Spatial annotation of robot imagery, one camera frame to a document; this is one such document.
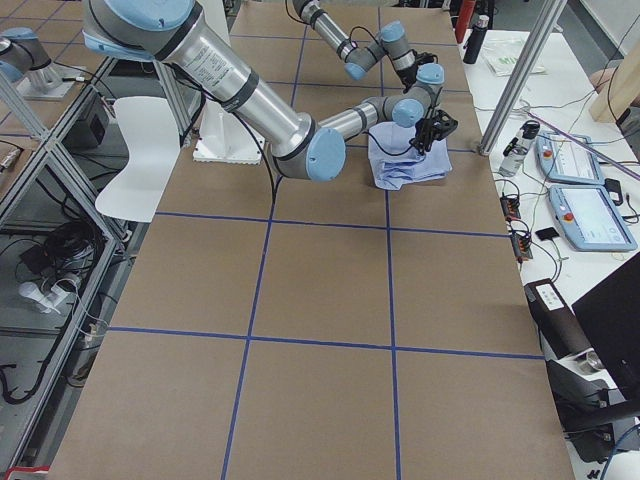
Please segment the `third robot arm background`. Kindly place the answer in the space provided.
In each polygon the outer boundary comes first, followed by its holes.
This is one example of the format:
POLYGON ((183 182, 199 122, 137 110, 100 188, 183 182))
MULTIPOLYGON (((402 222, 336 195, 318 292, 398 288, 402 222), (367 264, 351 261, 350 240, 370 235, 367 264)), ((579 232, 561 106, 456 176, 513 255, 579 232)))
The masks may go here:
POLYGON ((27 77, 39 91, 48 91, 63 83, 38 36, 28 27, 1 32, 1 72, 11 83, 27 77))

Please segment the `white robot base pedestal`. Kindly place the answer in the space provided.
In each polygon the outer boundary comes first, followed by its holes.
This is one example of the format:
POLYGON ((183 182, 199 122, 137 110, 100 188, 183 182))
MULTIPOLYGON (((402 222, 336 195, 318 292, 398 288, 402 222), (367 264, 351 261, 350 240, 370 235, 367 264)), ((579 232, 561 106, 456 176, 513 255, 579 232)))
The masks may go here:
MULTIPOLYGON (((200 1, 207 25, 230 44, 226 14, 221 0, 200 1)), ((207 101, 193 152, 196 162, 257 165, 261 153, 250 133, 218 103, 207 101)))

